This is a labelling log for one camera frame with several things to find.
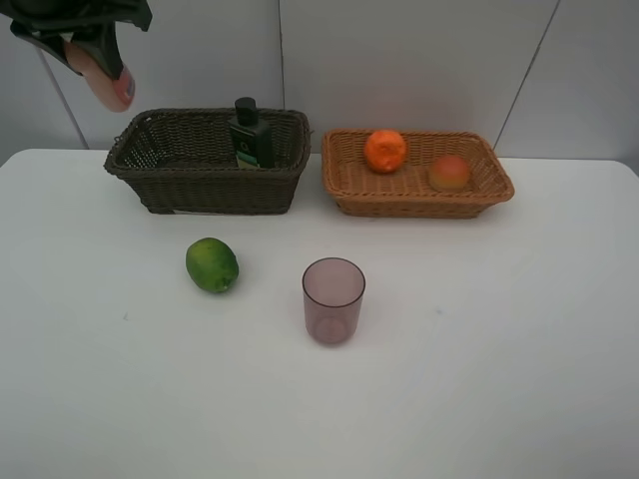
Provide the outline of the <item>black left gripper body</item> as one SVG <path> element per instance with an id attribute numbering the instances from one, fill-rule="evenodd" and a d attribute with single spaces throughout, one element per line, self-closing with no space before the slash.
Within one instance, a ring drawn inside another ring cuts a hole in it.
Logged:
<path id="1" fill-rule="evenodd" d="M 151 8 L 142 0 L 10 0 L 9 17 L 14 36 L 51 50 L 63 41 L 114 50 L 118 23 L 146 32 L 152 22 Z"/>

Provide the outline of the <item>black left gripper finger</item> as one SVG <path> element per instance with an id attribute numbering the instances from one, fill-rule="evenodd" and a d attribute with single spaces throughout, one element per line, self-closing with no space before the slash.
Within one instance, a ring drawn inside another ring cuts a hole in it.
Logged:
<path id="1" fill-rule="evenodd" d="M 118 80 L 124 70 L 114 22 L 87 26 L 75 31 L 64 43 L 67 63 L 82 74 L 92 60 L 111 80 Z"/>

